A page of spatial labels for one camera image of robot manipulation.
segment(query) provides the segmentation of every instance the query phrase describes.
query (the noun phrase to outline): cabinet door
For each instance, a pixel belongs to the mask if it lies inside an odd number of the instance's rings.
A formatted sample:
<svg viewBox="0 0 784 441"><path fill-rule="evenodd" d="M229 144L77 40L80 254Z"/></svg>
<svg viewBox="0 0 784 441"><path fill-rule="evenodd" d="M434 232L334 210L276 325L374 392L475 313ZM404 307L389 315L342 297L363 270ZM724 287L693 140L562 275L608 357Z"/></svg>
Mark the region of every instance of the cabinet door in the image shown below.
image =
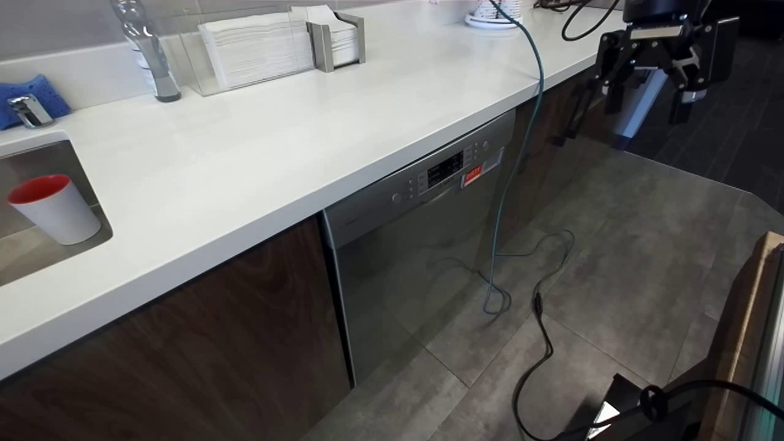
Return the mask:
<svg viewBox="0 0 784 441"><path fill-rule="evenodd" d="M523 151L521 169L510 187L502 238L510 238L516 231L527 225L567 187L581 180L581 177L592 173L592 169L612 151L608 150L612 135L612 117L603 116L603 108L588 111L588 117L579 133L579 142L565 140L567 123L585 85L584 75L568 79L562 85L544 92L529 144ZM521 146L533 112L534 101L518 108L518 127L512 150L508 150L502 180L508 180L508 173L512 171L512 165L521 157Z"/></svg>
<svg viewBox="0 0 784 441"><path fill-rule="evenodd" d="M307 220L0 385L0 439L300 439L349 392Z"/></svg>

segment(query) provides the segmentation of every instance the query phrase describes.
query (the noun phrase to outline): white countertop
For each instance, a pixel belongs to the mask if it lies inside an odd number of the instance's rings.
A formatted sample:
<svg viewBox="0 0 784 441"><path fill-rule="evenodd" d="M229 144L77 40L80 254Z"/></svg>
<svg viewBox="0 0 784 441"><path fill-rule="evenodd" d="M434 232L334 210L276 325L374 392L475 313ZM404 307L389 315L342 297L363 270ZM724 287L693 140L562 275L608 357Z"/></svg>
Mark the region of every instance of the white countertop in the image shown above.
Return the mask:
<svg viewBox="0 0 784 441"><path fill-rule="evenodd" d="M116 231L0 287L0 380L529 101L536 65L524 36L469 30L469 8L358 8L363 65L170 106L146 96L80 111L53 130L0 133L0 150L65 133ZM585 9L577 30L601 11ZM549 85L592 65L601 36L567 43L565 19L524 16Z"/></svg>

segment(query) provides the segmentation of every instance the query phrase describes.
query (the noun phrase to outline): power cord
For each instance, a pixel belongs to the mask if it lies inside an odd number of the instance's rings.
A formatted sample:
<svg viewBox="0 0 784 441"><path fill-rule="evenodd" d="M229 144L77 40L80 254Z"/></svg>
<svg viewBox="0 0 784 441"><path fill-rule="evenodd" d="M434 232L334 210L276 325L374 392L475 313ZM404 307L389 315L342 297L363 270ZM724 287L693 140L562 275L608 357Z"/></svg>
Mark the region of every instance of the power cord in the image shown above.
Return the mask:
<svg viewBox="0 0 784 441"><path fill-rule="evenodd" d="M539 2L534 2L534 8L539 8L539 9L555 9L555 11L567 11L568 8L581 5L581 2L585 2L585 0L567 0L567 2L559 2L559 0L539 0Z"/></svg>
<svg viewBox="0 0 784 441"><path fill-rule="evenodd" d="M565 41L581 41L581 40L585 40L588 35L593 35L599 27L603 27L603 24L608 22L608 16L612 15L612 9L617 8L621 0L612 0L612 5L608 8L608 11L606 11L593 27L588 27L584 35L574 35L574 36L567 35L568 27L571 27L571 22L574 22L574 16L579 16L588 2L592 2L592 0L577 2L579 8L567 16L567 22L565 22L565 27L562 27L562 40L565 40Z"/></svg>
<svg viewBox="0 0 784 441"><path fill-rule="evenodd" d="M562 260L559 260L559 264L556 264L555 270L549 270L544 276L539 276L536 283L534 283L534 288L533 288L533 291L534 291L534 294L533 294L533 312L534 312L534 318L536 318L539 332L541 332L541 338L544 338L544 353L541 353L541 357L539 357L533 368L527 368L527 369L521 375L521 380L518 380L518 385L516 385L516 389L512 389L512 414L516 414L516 423L518 423L521 434L524 434L527 439L534 439L534 441L562 441L562 439L571 439L571 436L577 436L577 434L585 436L588 428L603 428L603 427L617 423L617 422L622 422L622 419L627 419L627 416L632 416L632 414L638 414L638 412L643 412L653 423L658 423L658 422L665 422L665 419L669 416L669 402L671 402L674 396L681 396L681 394L690 394L690 392L696 392L696 389L728 389L728 392L736 392L736 394L750 399L753 405L767 408L770 414L775 414L777 419L784 422L784 408L777 407L775 402L766 399L766 396L757 394L755 389L747 389L747 386L736 385L736 383L724 383L724 380L691 380L691 383L676 385L676 386L669 389L669 392L665 392L661 386L649 385L649 386L644 386L644 389L641 392L638 407L631 407L631 408L625 408L625 412L611 416L611 419L593 422L593 423L584 423L584 427L574 427L574 428L567 428L567 432L562 432L562 434L556 434L556 436L549 436L549 439L533 434L533 432L524 427L524 422L523 422L523 414L521 414L521 405L518 405L518 402L521 402L521 394L523 394L524 385L533 380L533 375L534 375L549 357L556 356L556 348L555 348L555 343L551 343L551 338L549 338L549 330L546 330L546 325L544 325L544 291L541 291L541 288L544 288L544 283L546 283L551 276L556 276L556 275L567 266L567 263L568 263L568 258L571 258L571 252L574 252L574 245L577 245L577 236L574 236L571 231L549 232L549 236L544 236L529 252L502 254L502 258L508 258L508 260L533 258L546 240L555 240L555 238L559 238L559 240L567 245L565 252L562 252ZM491 276L484 276L484 278L485 278L489 283L494 283L499 291L506 291L508 297L512 297L508 288L502 288L502 287L501 287L499 282L494 282Z"/></svg>
<svg viewBox="0 0 784 441"><path fill-rule="evenodd" d="M499 266L499 258L501 258L501 254L499 254L499 240L501 240L501 227L502 227L502 216L506 216L508 195L510 195L512 180L516 180L516 177L518 177L518 171L521 171L521 167L523 167L524 151L527 151L527 146L529 146L529 142L533 142L534 123L539 120L539 112L541 112L544 64L541 64L541 54L539 54L539 47L536 47L533 31L529 31L523 22L518 22L512 15L508 15L508 11L499 5L499 0L491 0L491 5L496 8L496 11L499 11L501 16L510 19L510 22L524 35L524 40L529 41L529 47L533 47L533 52L534 52L534 62L536 62L536 101L534 101L534 111L533 111L533 117L529 117L529 123L527 123L527 127L524 127L524 135L523 135L523 142L521 142L521 151L518 151L518 157L516 157L516 162L512 162L512 171L510 171L510 177L508 177L508 180L506 180L506 187L502 187L501 203L499 203L496 216L494 216L491 264L494 264L494 270L496 270L496 266ZM499 318L499 315L502 315L506 312L510 312L512 297L506 294L506 291L499 291L494 283L489 283L489 287L491 287L491 291L489 291L489 297L485 297L484 312ZM494 294L494 291L502 297L501 308L491 308L491 294Z"/></svg>
<svg viewBox="0 0 784 441"><path fill-rule="evenodd" d="M585 30L584 35L568 36L568 35L567 35L567 31L568 31L568 24L571 24L574 16L588 5L588 0L585 0L585 2L579 2L579 8L568 15L568 19L567 19L565 27L562 27L562 40L567 40L567 41L585 40L585 36L593 35L601 24L606 24L606 19L612 15L612 9L617 8L617 2L621 2L621 0L612 0L612 5L608 8L608 11L606 11L592 30ZM496 11L499 11L501 16L510 19L518 30L523 30L523 35L527 36L527 41L529 41L529 47L533 47L533 52L534 52L536 71L539 71L534 112L533 112L533 117L529 117L529 125L527 125L524 138L523 138L521 154L518 154L518 160L516 160L516 165L512 165L512 173L510 173L510 178L506 180L506 189L502 189L502 195L501 195L501 206L499 206L499 210L496 210L494 243L491 243L494 266L499 264L499 258L529 258L529 254L534 254L534 252L541 247L541 243L549 240L549 238L562 238L562 240L567 240L567 249L565 249L559 264L556 264L551 271L546 271L546 275L534 283L533 312L534 312L534 318L536 318L536 325L539 325L539 330L541 330L541 338L544 338L544 345L546 345L546 348L544 348L544 356L541 356L529 369L524 369L524 373L521 375L518 385L516 385L516 392L512 392L512 414L516 414L518 428L521 428L523 434L527 434L529 439L534 439L534 441L559 441L559 439L567 439L567 436L574 436L574 434L585 434L588 428L611 427L611 423L615 423L615 422L621 422L621 419L627 419L627 416L632 416L632 414L638 414L638 412L643 412L649 422L661 422L661 419L668 419L669 399L674 399L674 396L679 396L679 394L687 394L687 392L693 392L693 389L710 389L710 386L714 386L714 389L731 389L731 392L736 392L736 394L744 394L744 396L750 399L753 405L773 412L777 419L784 422L784 408L781 408L781 407L773 405L770 399L766 399L763 394L757 394L757 392L753 392L753 389L747 389L747 386L744 386L744 385L732 385L732 383L724 383L724 380L693 380L693 383L681 383L681 385L676 385L671 392L665 392L661 386L644 386L643 394L641 394L638 407L625 408L625 412L621 412L617 416L611 416L611 419L603 419L603 422L595 422L595 423L585 423L585 427L577 427L577 428L562 432L562 434L556 434L556 436L551 436L551 439L534 436L534 434L524 427L524 422L523 422L523 416L521 416L521 407L518 407L521 394L523 394L523 386L524 386L524 385L529 383L529 376L533 376L549 357L555 357L555 353L556 353L556 348L555 348L555 343L551 343L551 338L549 338L549 332L546 332L544 318L541 318L541 315L544 315L541 287L565 270L565 264L567 264L567 260L568 260L568 254L571 254L571 249L574 249L574 245L577 245L577 236L568 232L568 231L562 231L562 232L555 232L555 236L541 238L541 240L534 245L534 249L529 249L529 252L523 252L523 254L501 254L501 252L499 252L499 240L501 240L501 227L502 227L506 200L508 200L512 178L516 178L516 173L521 171L521 165L523 165L523 160L524 160L524 150L527 150L529 138L533 138L533 133L534 133L534 123L536 123L536 117L539 117L539 112L541 112L544 64L541 64L536 41L534 41L534 36L529 35L529 30L527 30L523 22L518 22L516 16L510 16L496 0L491 0L491 5L496 8ZM501 315L501 313L510 312L512 294L510 294L508 288L502 288L501 283L496 283L494 276L489 276L489 275L484 275L484 271L478 271L478 270L473 270L473 271L475 271L489 287L494 287L496 291L501 291L501 294L506 297L502 307L501 307L496 313Z"/></svg>

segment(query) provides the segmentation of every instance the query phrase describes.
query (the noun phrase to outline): white cup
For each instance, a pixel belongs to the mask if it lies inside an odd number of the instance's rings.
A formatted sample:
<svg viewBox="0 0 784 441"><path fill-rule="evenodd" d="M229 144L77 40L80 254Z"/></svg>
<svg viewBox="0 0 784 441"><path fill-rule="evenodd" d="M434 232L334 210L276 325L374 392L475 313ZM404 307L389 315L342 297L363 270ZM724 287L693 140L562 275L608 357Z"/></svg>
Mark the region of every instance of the white cup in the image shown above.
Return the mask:
<svg viewBox="0 0 784 441"><path fill-rule="evenodd" d="M61 245L77 245L102 231L102 220L66 173L34 177L9 194L9 203Z"/></svg>

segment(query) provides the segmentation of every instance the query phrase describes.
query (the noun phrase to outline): gray tile floor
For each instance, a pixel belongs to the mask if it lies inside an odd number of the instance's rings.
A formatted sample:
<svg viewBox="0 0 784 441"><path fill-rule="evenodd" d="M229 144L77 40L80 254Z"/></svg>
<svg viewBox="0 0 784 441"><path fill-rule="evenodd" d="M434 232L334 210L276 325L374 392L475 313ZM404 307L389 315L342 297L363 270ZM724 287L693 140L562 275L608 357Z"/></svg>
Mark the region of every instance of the gray tile floor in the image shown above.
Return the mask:
<svg viewBox="0 0 784 441"><path fill-rule="evenodd" d="M634 154L595 150L588 160L585 150L559 151L549 203L506 240L506 252L523 252L551 231L579 238L544 288L556 356L521 399L539 436L585 419L615 373L661 385L696 364L755 240L784 231L757 195ZM529 294L562 252L565 243L549 240L527 260L502 263L496 278L516 297L502 318L491 323L481 297L469 298L307 439L521 439L512 386L544 351Z"/></svg>

